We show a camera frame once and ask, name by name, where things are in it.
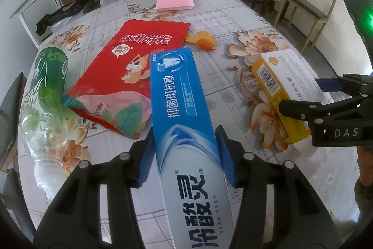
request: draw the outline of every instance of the pink sponge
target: pink sponge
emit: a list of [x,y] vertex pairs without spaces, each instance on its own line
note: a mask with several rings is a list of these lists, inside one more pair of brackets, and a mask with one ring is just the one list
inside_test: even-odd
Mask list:
[[158,11],[186,10],[194,7],[193,0],[157,0]]

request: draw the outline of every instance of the blue and white toothpaste box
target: blue and white toothpaste box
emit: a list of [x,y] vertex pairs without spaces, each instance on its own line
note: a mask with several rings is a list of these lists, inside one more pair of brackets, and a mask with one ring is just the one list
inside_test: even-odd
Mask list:
[[227,249],[231,205],[192,51],[152,54],[150,69],[156,157],[174,246]]

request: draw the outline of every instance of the transparent plastic bottle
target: transparent plastic bottle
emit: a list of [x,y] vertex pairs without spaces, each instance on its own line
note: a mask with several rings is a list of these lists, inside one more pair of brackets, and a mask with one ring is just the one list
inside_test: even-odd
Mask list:
[[67,179],[61,162],[68,142],[62,105],[67,68],[63,50],[56,46],[43,49],[35,61],[22,109],[22,140],[34,159],[36,183],[49,200]]

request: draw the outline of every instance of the white table leg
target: white table leg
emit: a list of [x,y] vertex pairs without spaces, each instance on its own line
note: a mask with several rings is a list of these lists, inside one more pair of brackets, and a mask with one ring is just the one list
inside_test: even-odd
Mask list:
[[30,30],[29,27],[27,26],[26,21],[25,21],[25,16],[24,16],[24,14],[18,12],[18,13],[17,13],[17,16],[18,16],[18,18],[21,20],[21,23],[22,23],[23,27],[25,28],[27,34],[30,36],[30,38],[31,38],[32,42],[34,43],[34,45],[35,45],[38,49],[40,49],[39,39],[38,39],[38,37],[36,37],[35,34],[33,34],[33,33],[31,32],[31,30]]

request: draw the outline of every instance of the yellow and white box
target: yellow and white box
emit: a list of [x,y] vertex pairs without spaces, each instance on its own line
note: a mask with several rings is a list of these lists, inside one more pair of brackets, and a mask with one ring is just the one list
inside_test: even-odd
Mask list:
[[311,144],[311,132],[307,122],[282,116],[279,112],[279,103],[282,100],[322,104],[329,102],[311,72],[291,49],[260,54],[252,72],[275,107],[291,143],[304,156],[312,156],[317,148]]

